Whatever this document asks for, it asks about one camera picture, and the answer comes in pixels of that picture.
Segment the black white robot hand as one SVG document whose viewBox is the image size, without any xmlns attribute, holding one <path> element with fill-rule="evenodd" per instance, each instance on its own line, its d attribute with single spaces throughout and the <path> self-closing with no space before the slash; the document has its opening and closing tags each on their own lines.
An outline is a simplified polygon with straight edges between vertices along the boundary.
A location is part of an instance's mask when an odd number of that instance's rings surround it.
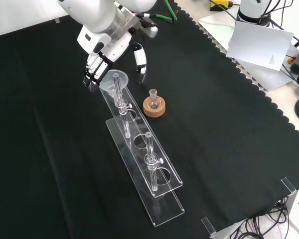
<svg viewBox="0 0 299 239">
<path fill-rule="evenodd" d="M 84 66 L 83 84 L 94 92 L 98 89 L 102 79 L 112 65 L 119 61 L 130 49 L 134 52 L 136 61 L 136 72 L 139 82 L 145 79 L 147 72 L 147 57 L 143 46 L 138 42 L 132 42 L 132 27 L 119 40 L 112 40 L 105 33 L 92 33 L 85 26 L 82 27 L 77 41 L 79 45 L 89 54 Z"/>
</svg>

